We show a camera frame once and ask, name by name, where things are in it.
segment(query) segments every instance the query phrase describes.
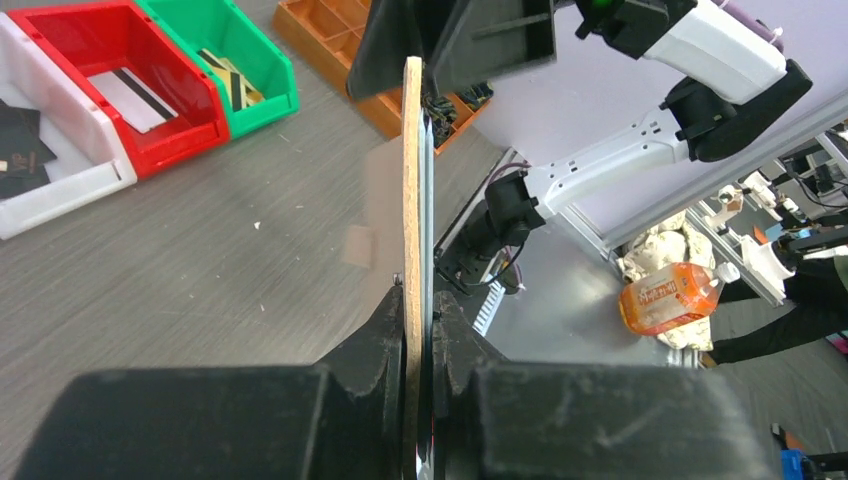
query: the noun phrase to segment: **red storage bin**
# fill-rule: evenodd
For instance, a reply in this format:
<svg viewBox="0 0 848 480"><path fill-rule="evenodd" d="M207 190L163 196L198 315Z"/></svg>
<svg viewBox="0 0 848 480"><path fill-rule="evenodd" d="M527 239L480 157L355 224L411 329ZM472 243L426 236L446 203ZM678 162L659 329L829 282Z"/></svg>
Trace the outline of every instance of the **red storage bin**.
<svg viewBox="0 0 848 480"><path fill-rule="evenodd" d="M229 140L213 80L131 0L28 8L8 15L112 118L139 179ZM129 69L177 115L146 133L130 126L88 78L121 68Z"/></svg>

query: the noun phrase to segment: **wooden board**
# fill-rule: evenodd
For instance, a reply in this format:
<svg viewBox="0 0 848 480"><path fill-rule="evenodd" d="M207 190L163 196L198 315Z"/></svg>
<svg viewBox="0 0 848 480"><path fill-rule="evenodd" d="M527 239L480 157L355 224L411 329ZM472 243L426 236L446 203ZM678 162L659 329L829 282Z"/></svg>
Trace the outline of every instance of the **wooden board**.
<svg viewBox="0 0 848 480"><path fill-rule="evenodd" d="M419 122L421 118L421 73L423 62L409 57L403 72L403 305L406 337L406 388L404 392L403 474L415 478L418 438L418 397L421 391L421 356L424 350L421 198L419 171Z"/></svg>

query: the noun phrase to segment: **plastic bottle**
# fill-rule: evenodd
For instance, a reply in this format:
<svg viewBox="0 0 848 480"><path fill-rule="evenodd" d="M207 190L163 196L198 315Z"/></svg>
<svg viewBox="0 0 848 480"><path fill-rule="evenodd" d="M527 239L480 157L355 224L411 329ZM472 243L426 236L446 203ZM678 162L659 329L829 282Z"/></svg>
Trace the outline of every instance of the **plastic bottle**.
<svg viewBox="0 0 848 480"><path fill-rule="evenodd" d="M672 263L624 287L618 300L621 317L633 333L665 333L711 315L724 285L739 277L739 269L731 263L715 270Z"/></svg>

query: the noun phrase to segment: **gray table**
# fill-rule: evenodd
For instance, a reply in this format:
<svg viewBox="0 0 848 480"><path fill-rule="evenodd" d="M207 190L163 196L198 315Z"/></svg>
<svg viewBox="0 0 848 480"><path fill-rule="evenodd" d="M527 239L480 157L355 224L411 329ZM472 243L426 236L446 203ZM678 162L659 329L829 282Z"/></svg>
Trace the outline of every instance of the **gray table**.
<svg viewBox="0 0 848 480"><path fill-rule="evenodd" d="M534 231L519 258L527 291L506 297L487 339L514 360L668 365L670 349L625 328L624 282L558 218Z"/></svg>
<svg viewBox="0 0 848 480"><path fill-rule="evenodd" d="M385 139L281 43L276 2L236 3L291 57L301 111L0 242L0 478L75 375L312 362L370 314L340 254ZM471 128L439 156L437 232L501 155Z"/></svg>

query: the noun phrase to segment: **black mount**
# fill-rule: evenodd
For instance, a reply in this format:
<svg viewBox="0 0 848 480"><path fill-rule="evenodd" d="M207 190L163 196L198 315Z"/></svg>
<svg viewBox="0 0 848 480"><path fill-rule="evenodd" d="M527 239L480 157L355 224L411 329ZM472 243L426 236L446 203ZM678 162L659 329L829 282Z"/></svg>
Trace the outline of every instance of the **black mount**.
<svg viewBox="0 0 848 480"><path fill-rule="evenodd" d="M403 84L409 56L424 88L456 92L556 59L552 0L373 0L347 79L353 100Z"/></svg>
<svg viewBox="0 0 848 480"><path fill-rule="evenodd" d="M536 211L539 200L524 183L527 172L504 176L486 188L465 226L447 250L436 252L436 271L469 295L491 260L504 247L520 247L530 232L545 224Z"/></svg>
<svg viewBox="0 0 848 480"><path fill-rule="evenodd" d="M402 299L392 288L314 365L80 376L14 478L416 478L401 461ZM434 309L433 402L419 425L433 480L776 477L719 375L510 362L451 295Z"/></svg>
<svg viewBox="0 0 848 480"><path fill-rule="evenodd" d="M677 119L677 138L689 144L692 160L717 162L749 146L812 87L798 63L787 60L786 75L745 105L733 105L687 77L671 89L660 108Z"/></svg>
<svg viewBox="0 0 848 480"><path fill-rule="evenodd" d="M594 33L606 44L633 59L645 52L668 33L697 0L613 0L599 6L597 0L576 0L583 23L576 35L581 40Z"/></svg>

